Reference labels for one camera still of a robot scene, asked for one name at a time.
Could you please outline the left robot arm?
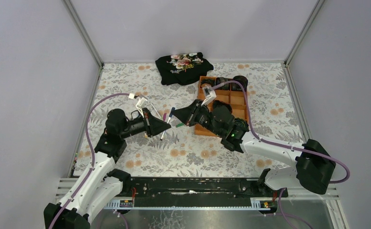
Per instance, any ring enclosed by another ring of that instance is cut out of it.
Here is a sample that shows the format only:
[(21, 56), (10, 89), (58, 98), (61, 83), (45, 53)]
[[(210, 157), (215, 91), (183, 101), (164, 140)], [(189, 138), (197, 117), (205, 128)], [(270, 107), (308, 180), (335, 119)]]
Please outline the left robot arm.
[(100, 211), (120, 193), (131, 191), (131, 175), (115, 165), (127, 147), (126, 138), (145, 134), (153, 137), (171, 128), (143, 108), (129, 119), (121, 109), (108, 112), (106, 127), (92, 151), (92, 161), (57, 204), (44, 209), (47, 229), (88, 229)]

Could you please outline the white pen blue cap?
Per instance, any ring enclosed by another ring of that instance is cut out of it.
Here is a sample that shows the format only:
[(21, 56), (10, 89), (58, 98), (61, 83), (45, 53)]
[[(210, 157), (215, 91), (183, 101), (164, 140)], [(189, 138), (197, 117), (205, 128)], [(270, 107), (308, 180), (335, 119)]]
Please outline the white pen blue cap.
[(171, 118), (172, 118), (172, 113), (173, 113), (174, 110), (175, 110), (175, 107), (172, 107), (172, 108), (171, 108), (171, 111), (170, 111), (170, 113), (169, 113), (169, 115), (168, 115), (168, 117), (167, 117), (167, 119), (166, 119), (166, 123), (167, 123), (167, 124), (165, 125), (165, 130), (162, 132), (162, 135), (161, 135), (161, 137), (160, 137), (160, 141), (163, 140), (163, 137), (164, 137), (166, 131), (167, 131), (168, 129), (171, 128), (171, 126), (170, 126), (170, 120), (171, 120)]

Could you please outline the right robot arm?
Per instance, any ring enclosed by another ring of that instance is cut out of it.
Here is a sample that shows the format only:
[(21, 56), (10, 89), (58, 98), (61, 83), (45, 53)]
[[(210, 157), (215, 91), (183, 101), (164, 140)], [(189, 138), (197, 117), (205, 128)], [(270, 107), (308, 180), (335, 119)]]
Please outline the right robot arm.
[(315, 140), (292, 144), (254, 135), (247, 122), (234, 117), (225, 105), (210, 111), (199, 99), (187, 107), (173, 110), (172, 114), (186, 126), (201, 125), (220, 137), (223, 147), (230, 151), (257, 154), (288, 166), (265, 169), (258, 180), (261, 188), (278, 191), (302, 187), (319, 195), (328, 189), (336, 164)]

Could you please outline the white pen light green cap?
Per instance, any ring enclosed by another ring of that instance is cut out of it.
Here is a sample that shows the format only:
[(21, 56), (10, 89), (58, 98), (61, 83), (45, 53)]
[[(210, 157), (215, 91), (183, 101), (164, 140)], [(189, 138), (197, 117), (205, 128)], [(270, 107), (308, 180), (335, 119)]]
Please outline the white pen light green cap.
[(159, 111), (156, 109), (156, 107), (153, 105), (153, 103), (152, 102), (150, 102), (150, 105), (151, 105), (151, 107), (153, 108), (153, 110), (155, 111), (155, 113), (156, 113), (156, 115), (158, 116), (158, 118), (162, 118), (161, 117), (161, 115), (160, 115), (160, 113), (159, 113)]

